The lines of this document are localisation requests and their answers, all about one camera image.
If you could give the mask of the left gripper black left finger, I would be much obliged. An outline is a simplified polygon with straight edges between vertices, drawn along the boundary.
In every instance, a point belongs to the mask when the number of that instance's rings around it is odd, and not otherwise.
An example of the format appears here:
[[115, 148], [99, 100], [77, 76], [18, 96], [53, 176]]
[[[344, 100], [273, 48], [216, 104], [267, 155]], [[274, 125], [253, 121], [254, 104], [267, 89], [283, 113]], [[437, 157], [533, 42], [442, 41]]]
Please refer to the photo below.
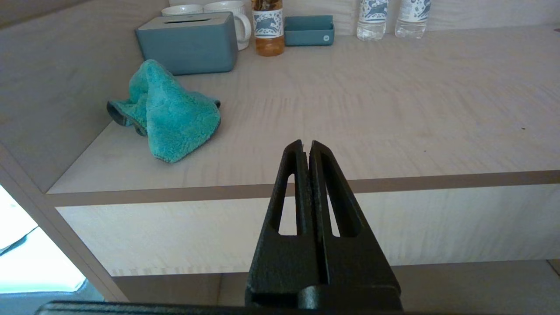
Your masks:
[[[280, 224], [288, 179], [294, 176], [296, 234]], [[300, 292], [322, 281], [319, 198], [301, 140], [287, 145], [273, 185], [245, 287], [245, 305], [296, 308]]]

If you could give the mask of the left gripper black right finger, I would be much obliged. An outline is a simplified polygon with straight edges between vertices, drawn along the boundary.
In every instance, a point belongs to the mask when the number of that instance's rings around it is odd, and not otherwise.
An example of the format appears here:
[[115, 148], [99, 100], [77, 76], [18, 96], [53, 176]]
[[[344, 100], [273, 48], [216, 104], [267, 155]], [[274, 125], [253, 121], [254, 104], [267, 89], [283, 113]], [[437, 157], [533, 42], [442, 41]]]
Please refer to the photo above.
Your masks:
[[319, 283], [310, 309], [401, 309], [401, 288], [336, 158], [313, 141], [312, 205]]

